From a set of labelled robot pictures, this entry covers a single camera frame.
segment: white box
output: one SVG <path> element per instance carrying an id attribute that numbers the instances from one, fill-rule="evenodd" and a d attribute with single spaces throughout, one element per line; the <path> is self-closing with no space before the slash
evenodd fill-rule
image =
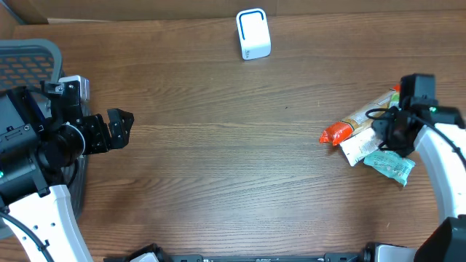
<path id="1" fill-rule="evenodd" d="M 251 60 L 270 55 L 269 26 L 267 16 L 260 8 L 248 9 L 236 16 L 240 35 L 242 59 Z"/>

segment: plastic packet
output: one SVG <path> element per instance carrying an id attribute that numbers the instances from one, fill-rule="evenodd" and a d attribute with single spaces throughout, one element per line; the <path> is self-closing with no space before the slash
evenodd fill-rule
<path id="1" fill-rule="evenodd" d="M 372 119 L 367 118 L 366 112 L 375 109 L 375 108 L 388 108 L 390 101 L 392 101 L 392 96 L 400 91 L 400 86 L 397 85 L 393 87 L 389 92 L 384 93 L 376 100 L 368 103 L 363 106 L 361 109 L 355 111 L 349 116 L 343 118 L 341 121 L 338 121 L 335 124 L 332 124 L 330 127 L 327 127 L 320 136 L 320 143 L 330 143 L 334 146 L 345 141 L 347 138 L 350 138 L 352 135 L 356 135 L 372 124 Z M 372 114 L 373 116 L 380 116 L 383 112 L 378 112 Z"/>

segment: gray plastic basket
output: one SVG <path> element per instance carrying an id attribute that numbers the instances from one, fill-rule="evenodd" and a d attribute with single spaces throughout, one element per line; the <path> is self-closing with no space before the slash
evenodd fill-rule
<path id="1" fill-rule="evenodd" d="M 45 39 L 2 40 L 0 41 L 0 90 L 13 87 L 34 85 L 39 87 L 41 80 L 58 82 L 64 76 L 62 56 L 58 47 Z M 51 116 L 48 100 L 41 95 L 34 97 L 42 113 Z M 89 107 L 82 106 L 85 116 L 90 115 Z M 71 204 L 76 219 L 81 215 L 84 199 L 84 184 L 88 158 L 79 159 L 79 171 L 70 186 Z M 74 166 L 63 168 L 65 180 L 74 171 Z M 13 233 L 0 219 L 0 239 Z"/>

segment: teal packet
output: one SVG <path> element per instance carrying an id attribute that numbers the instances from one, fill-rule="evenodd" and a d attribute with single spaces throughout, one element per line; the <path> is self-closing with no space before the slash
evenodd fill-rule
<path id="1" fill-rule="evenodd" d="M 416 163 L 410 159 L 402 158 L 393 151 L 375 151 L 364 159 L 364 164 L 373 167 L 388 178 L 406 186 L 408 176 Z"/>

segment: plastic crate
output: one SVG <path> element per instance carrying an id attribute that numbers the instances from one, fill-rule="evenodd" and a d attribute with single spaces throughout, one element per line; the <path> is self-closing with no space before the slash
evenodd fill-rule
<path id="1" fill-rule="evenodd" d="M 62 56 L 58 47 L 45 39 L 2 40 L 0 41 L 0 90 L 13 87 L 34 85 L 39 86 L 41 80 L 58 82 L 64 76 Z M 44 116 L 51 116 L 48 99 L 35 95 Z M 90 115 L 88 105 L 82 105 L 83 114 Z M 70 186 L 71 204 L 76 219 L 81 215 L 84 199 L 84 184 L 86 178 L 88 157 L 79 159 L 79 171 Z M 74 171 L 74 165 L 63 168 L 65 180 Z M 12 236 L 13 233 L 0 219 L 0 239 Z"/>

